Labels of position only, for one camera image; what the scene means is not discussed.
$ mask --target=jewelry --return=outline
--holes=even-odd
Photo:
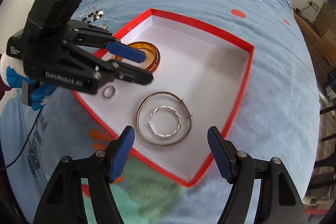
[[[109,26],[107,25],[107,23],[102,23],[98,27],[106,30]]]
[[[160,134],[160,133],[157,133],[157,132],[153,129],[153,127],[152,127],[152,125],[151,125],[151,123],[150,123],[150,120],[151,120],[151,118],[154,116],[154,114],[155,114],[156,112],[158,112],[159,110],[161,110],[161,109],[167,109],[167,110],[172,111],[172,112],[177,116],[177,118],[178,118],[178,126],[177,126],[177,129],[176,129],[172,134],[162,135],[162,134]],[[156,108],[156,109],[151,113],[151,116],[149,117],[149,119],[148,119],[148,121],[146,122],[146,124],[148,124],[149,128],[151,129],[151,131],[153,132],[154,135],[159,136],[159,137],[161,137],[161,138],[170,138],[170,137],[174,136],[174,135],[180,130],[181,125],[182,125],[182,119],[181,119],[181,116],[180,116],[180,114],[178,113],[178,111],[177,111],[176,109],[173,109],[173,108],[170,107],[170,106],[161,106],[161,107],[159,107],[159,108]]]
[[[104,14],[104,10],[97,10],[96,9],[96,4],[98,3],[98,0],[93,0],[90,5],[88,6],[88,9],[81,12],[79,15],[77,15],[75,18],[83,17],[88,15],[88,17],[93,16],[95,13],[99,16],[102,17]]]
[[[181,139],[179,139],[179,140],[177,140],[177,141],[175,141],[175,142],[171,142],[171,143],[167,143],[167,144],[154,143],[154,142],[152,142],[152,141],[146,139],[145,136],[142,134],[142,132],[141,132],[141,130],[140,130],[140,125],[139,125],[139,115],[140,115],[140,111],[141,111],[143,105],[144,105],[150,98],[152,98],[152,97],[155,96],[155,95],[159,95],[159,94],[167,94],[167,95],[170,95],[170,96],[174,97],[174,98],[175,98],[175,99],[182,105],[182,107],[183,107],[184,110],[187,112],[188,117],[189,117],[189,128],[188,128],[188,130],[186,131],[186,133],[184,134],[184,136],[183,136]],[[139,109],[138,109],[138,111],[137,111],[137,113],[136,113],[136,129],[137,129],[137,131],[138,131],[140,137],[143,138],[147,143],[150,143],[150,144],[152,144],[152,145],[156,145],[156,146],[170,146],[170,145],[174,145],[174,144],[177,144],[177,143],[181,142],[186,136],[188,136],[188,134],[189,134],[190,131],[191,131],[192,126],[193,126],[192,114],[191,114],[191,112],[189,111],[187,105],[185,104],[185,102],[183,101],[183,99],[179,98],[177,95],[175,95],[174,93],[169,92],[169,91],[158,91],[158,92],[154,92],[154,93],[152,93],[152,94],[149,94],[149,95],[142,101],[142,103],[140,104]]]
[[[128,46],[131,46],[132,48],[137,48],[137,49],[145,48],[145,49],[150,50],[154,54],[154,60],[147,68],[145,68],[145,70],[151,73],[156,71],[156,69],[158,68],[160,64],[160,60],[161,60],[160,52],[156,46],[154,46],[152,43],[145,42],[145,41],[133,42],[131,44],[128,44]],[[123,58],[120,56],[116,56],[114,59],[117,61],[121,61]]]
[[[107,99],[111,99],[115,94],[116,94],[116,89],[112,85],[108,85],[103,91],[103,95]]]

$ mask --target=silver bangle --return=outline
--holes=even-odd
[[[177,129],[176,129],[172,134],[163,135],[163,134],[157,133],[157,132],[154,130],[154,128],[152,127],[151,123],[150,123],[150,120],[151,120],[151,118],[154,116],[154,114],[155,114],[156,112],[158,112],[159,110],[161,110],[161,109],[167,109],[167,110],[170,110],[170,111],[172,111],[172,112],[177,116],[177,119],[178,119],[178,126],[177,126]],[[170,138],[170,137],[174,136],[174,135],[180,130],[181,125],[182,125],[182,118],[181,118],[179,112],[178,112],[176,109],[174,109],[174,108],[172,108],[172,107],[170,107],[170,106],[161,106],[161,107],[159,107],[159,108],[154,109],[154,111],[151,113],[151,115],[150,115],[148,121],[146,122],[146,124],[149,126],[150,130],[153,132],[154,135],[166,139],[166,138]]]
[[[159,95],[159,94],[167,94],[167,95],[170,95],[172,97],[174,97],[181,105],[182,107],[184,108],[184,110],[187,112],[188,114],[188,117],[189,117],[189,128],[187,130],[187,132],[184,134],[184,136],[175,141],[175,142],[171,142],[171,143],[167,143],[167,144],[159,144],[159,143],[154,143],[148,139],[145,138],[145,136],[142,134],[141,130],[140,130],[140,125],[139,125],[139,115],[140,115],[140,111],[143,107],[143,105],[150,99],[152,98],[153,96],[155,95]],[[156,146],[171,146],[171,145],[174,145],[174,144],[177,144],[179,142],[181,142],[184,138],[186,138],[188,136],[188,134],[190,133],[191,131],[191,128],[193,126],[193,121],[192,121],[192,114],[191,112],[189,111],[187,105],[185,104],[185,102],[183,101],[183,99],[179,98],[177,95],[175,95],[174,93],[172,92],[168,92],[168,91],[158,91],[158,92],[154,92],[152,94],[149,94],[143,101],[142,103],[140,104],[139,106],[139,109],[136,113],[136,129],[137,129],[137,132],[139,133],[140,137],[143,138],[147,143],[150,143],[152,145],[156,145]]]
[[[107,93],[107,91],[109,91],[109,90],[111,90],[110,92],[112,92],[112,93],[111,93],[110,96],[107,96],[106,93]],[[103,91],[103,95],[104,95],[104,97],[107,98],[107,99],[111,99],[111,98],[115,95],[115,93],[116,93],[116,89],[115,89],[115,87],[112,86],[112,85],[108,85],[108,86],[104,89],[104,91]]]

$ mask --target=amber bracelet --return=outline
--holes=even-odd
[[[158,68],[160,64],[160,60],[161,60],[161,55],[157,47],[154,46],[152,43],[145,42],[145,41],[137,41],[137,42],[128,44],[128,46],[132,48],[136,48],[136,49],[145,48],[147,50],[150,50],[154,54],[154,60],[147,68],[145,68],[145,70],[153,73]],[[116,56],[114,59],[117,61],[121,61],[123,58],[120,56]]]

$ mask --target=metal bolt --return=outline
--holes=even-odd
[[[241,158],[245,158],[246,156],[247,156],[247,153],[245,152],[245,151],[238,151],[237,152],[237,155],[239,156],[239,157],[241,157]]]
[[[93,77],[96,78],[97,80],[101,79],[101,74],[98,71],[93,72]]]
[[[70,160],[69,156],[64,156],[63,158],[61,158],[61,162],[66,163]]]
[[[99,151],[97,151],[97,152],[96,152],[96,156],[97,156],[98,158],[101,158],[101,157],[105,156],[105,151],[104,151],[104,150],[99,150]]]
[[[115,67],[116,69],[119,68],[119,64],[116,62],[112,62],[112,66]]]
[[[273,158],[273,162],[274,162],[275,164],[280,164],[280,163],[281,163],[281,159],[279,159],[279,158],[277,158],[277,157],[274,157],[274,158]]]

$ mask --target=blue bedspread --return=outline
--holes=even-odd
[[[290,0],[84,0],[104,10],[95,21],[116,32],[148,8],[167,10],[231,32],[255,45],[246,94],[228,136],[238,150],[269,160],[280,157],[304,196],[314,165],[319,131],[319,96],[303,36]],[[17,95],[1,115],[0,138],[6,163],[19,153],[37,112]],[[24,153],[7,172],[22,211],[32,221],[47,180],[60,158],[87,157],[111,138],[92,120],[69,90],[58,88],[47,104]],[[255,193],[246,223],[252,223]],[[135,157],[111,186],[125,223],[217,223],[231,186],[212,165],[205,178],[185,188],[150,169]],[[88,200],[83,181],[84,199]],[[87,205],[90,223],[92,208]]]

